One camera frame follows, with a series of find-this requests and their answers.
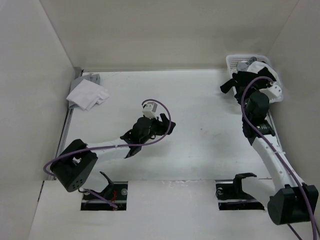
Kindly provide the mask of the black tank top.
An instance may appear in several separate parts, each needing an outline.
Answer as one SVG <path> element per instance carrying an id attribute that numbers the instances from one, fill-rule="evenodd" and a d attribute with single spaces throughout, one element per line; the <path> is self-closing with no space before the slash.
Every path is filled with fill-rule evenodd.
<path id="1" fill-rule="evenodd" d="M 252 80 L 254 80 L 257 77 L 268 77 L 270 79 L 273 78 L 272 75 L 265 68 L 261 70 L 259 73 L 253 73 L 253 72 L 247 72 L 247 71 L 234 72 L 232 74 L 232 78 L 220 86 L 220 90 L 222 93 L 226 94 L 232 88 L 235 88 L 236 94 L 234 95 L 234 98 L 240 104 L 245 88 L 248 86 L 248 84 Z"/>

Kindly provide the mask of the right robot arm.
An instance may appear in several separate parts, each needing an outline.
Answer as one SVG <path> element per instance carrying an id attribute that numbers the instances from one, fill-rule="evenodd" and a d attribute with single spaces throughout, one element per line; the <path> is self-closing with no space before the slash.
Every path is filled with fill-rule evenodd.
<path id="1" fill-rule="evenodd" d="M 264 184 L 253 173 L 240 173 L 236 175 L 240 180 L 232 185 L 233 194 L 238 198 L 254 197 L 266 207 L 276 225 L 309 222 L 319 192 L 295 173 L 281 151 L 275 131 L 267 121 L 270 99 L 260 91 L 249 91 L 240 104 L 244 111 L 243 134 L 262 159 L 274 187 Z"/>

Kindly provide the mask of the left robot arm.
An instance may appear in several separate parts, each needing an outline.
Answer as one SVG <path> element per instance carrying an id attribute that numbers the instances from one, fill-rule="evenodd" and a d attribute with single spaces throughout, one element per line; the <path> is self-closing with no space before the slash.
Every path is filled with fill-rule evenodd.
<path id="1" fill-rule="evenodd" d="M 156 136 L 170 135 L 176 126 L 164 113 L 160 118 L 140 117 L 124 135 L 109 144 L 113 148 L 88 150 L 66 156 L 50 165 L 67 192 L 80 188 L 94 192 L 100 199 L 108 199 L 112 195 L 114 183 L 103 172 L 103 163 L 128 159 L 139 153 L 147 141 Z"/>

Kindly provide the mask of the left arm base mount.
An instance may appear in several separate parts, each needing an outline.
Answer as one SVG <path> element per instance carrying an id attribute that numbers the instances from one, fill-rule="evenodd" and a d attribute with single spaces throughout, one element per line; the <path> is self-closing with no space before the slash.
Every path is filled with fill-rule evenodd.
<path id="1" fill-rule="evenodd" d="M 91 193 L 79 189 L 78 192 L 82 194 L 81 211 L 126 211 L 128 199 L 128 182 L 116 181 L 114 182 L 112 190 L 108 190 L 105 195 L 97 193 L 104 199 L 112 202 L 117 208 L 109 205 L 104 200 L 92 195 Z"/>

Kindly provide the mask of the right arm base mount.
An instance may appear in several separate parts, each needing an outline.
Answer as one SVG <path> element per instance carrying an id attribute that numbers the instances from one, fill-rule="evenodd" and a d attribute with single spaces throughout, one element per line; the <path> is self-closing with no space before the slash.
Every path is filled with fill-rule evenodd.
<path id="1" fill-rule="evenodd" d="M 215 188 L 220 211 L 265 210 L 265 207 L 252 196 L 237 193 L 232 180 L 217 180 Z"/>

